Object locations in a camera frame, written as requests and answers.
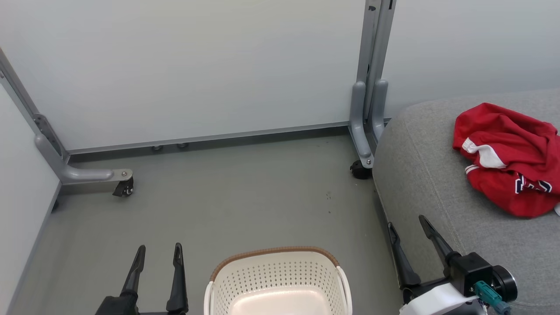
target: red jersey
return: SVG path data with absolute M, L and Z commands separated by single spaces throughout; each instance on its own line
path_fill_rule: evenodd
M 507 212 L 536 217 L 560 203 L 560 137 L 547 122 L 482 103 L 455 121 L 453 149 L 470 184 Z

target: white partition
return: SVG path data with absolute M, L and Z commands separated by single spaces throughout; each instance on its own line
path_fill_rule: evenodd
M 4 1 L 0 45 L 66 149 L 83 152 L 345 124 L 364 7 L 365 0 Z
M 59 180 L 35 133 L 0 85 L 0 314 L 6 314 Z
M 425 100 L 560 86 L 558 12 L 554 0 L 397 0 L 385 116 Z

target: gray fabric upholstery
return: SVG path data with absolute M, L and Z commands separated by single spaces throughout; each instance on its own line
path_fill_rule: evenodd
M 423 281 L 442 276 L 441 263 L 418 222 L 424 214 L 457 251 L 476 251 L 517 280 L 512 314 L 560 314 L 560 217 L 513 217 L 472 189 L 470 164 L 451 148 L 455 118 L 494 103 L 560 128 L 560 89 L 470 96 L 420 103 L 392 119 L 377 147 L 374 180 L 385 213 Z

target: teal connector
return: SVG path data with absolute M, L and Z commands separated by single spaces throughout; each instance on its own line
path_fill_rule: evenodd
M 484 302 L 498 313 L 498 315 L 510 315 L 511 307 L 506 302 L 502 301 L 502 297 L 492 289 L 491 286 L 484 281 L 479 281 L 474 284 L 474 292 Z

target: white plastic basket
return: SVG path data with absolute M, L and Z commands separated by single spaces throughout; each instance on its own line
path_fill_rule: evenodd
M 232 256 L 216 267 L 204 315 L 352 315 L 344 271 L 318 247 L 279 247 Z

